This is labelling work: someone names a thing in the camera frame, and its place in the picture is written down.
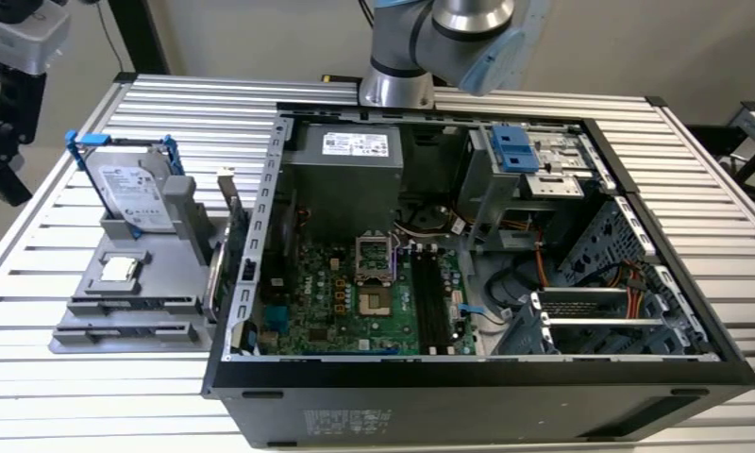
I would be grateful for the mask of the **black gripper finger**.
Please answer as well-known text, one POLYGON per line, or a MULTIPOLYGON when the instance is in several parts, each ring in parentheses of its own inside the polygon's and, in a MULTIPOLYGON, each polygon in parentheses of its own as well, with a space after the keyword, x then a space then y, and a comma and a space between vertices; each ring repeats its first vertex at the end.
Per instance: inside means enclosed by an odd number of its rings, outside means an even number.
POLYGON ((0 74, 0 199, 13 207, 33 197, 10 165, 34 140, 43 90, 43 75, 0 74))

